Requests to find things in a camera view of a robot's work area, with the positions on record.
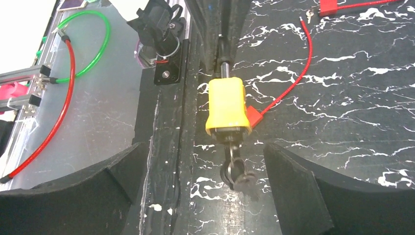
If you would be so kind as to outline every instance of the black marble surface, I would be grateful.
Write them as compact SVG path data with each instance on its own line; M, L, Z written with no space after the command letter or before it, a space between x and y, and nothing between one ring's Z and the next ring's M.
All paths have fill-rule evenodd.
M305 19L317 2L253 1L232 71L244 80L247 105L264 109L301 73L308 50L299 16ZM258 175L259 202L221 182L223 146L204 131L212 78L200 72L193 150L180 161L181 232L175 234L281 234L266 173L273 169L263 161L267 142L356 179L415 188L414 18L409 0L313 16L307 75L241 148Z

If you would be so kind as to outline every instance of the small silver key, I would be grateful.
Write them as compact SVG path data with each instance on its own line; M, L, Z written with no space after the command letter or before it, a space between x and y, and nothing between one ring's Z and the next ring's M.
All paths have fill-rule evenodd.
M259 200L258 189L256 187L257 178L253 173L245 173L240 175L233 183L233 190L242 192L244 195L250 196L253 201Z
M305 13L305 15L307 16L307 23L309 24L309 23L311 23L311 17L312 16L314 16L314 12L311 10L311 9L309 9L306 13Z

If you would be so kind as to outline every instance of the screw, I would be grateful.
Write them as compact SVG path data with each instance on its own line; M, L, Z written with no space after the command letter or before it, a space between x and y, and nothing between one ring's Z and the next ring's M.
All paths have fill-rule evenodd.
M164 71L162 74L161 74L161 76L163 77L163 78L168 78L169 76L170 76L170 72L169 71Z

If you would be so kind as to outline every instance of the green tube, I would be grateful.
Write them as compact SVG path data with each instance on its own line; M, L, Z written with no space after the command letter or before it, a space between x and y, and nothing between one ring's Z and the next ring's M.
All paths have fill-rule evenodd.
M110 39L110 34L111 34L111 25L110 25L109 20L101 12L98 12L98 11L81 11L81 12L78 12L76 14L73 14L73 15L69 16L68 18L64 19L62 22L60 22L60 24L58 24L58 28L59 29L62 29L71 20L77 18L78 16L82 16L82 15L86 15L86 14L92 14L92 15L97 15L97 16L101 17L104 20L104 23L105 23L106 33L105 33L104 42L102 43L102 46L99 49L99 51L96 54L96 56L94 57L94 59L83 70L81 70L80 72L78 72L76 74L75 78L78 78L78 77L86 74L89 70L91 70L96 65L96 63L98 63L98 61L102 57L102 54L104 54L104 51L105 51L105 49L108 46L108 41ZM57 79L56 82L57 83L69 82L69 77Z

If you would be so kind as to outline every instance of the black bracket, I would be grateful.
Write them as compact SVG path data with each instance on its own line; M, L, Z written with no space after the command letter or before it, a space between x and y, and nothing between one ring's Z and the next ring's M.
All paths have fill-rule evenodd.
M186 71L188 43L184 42L186 19L179 17L182 11L177 4L170 7L161 0L150 0L144 10L137 11L137 19L127 22L138 32L142 44L157 52L156 85L179 83Z

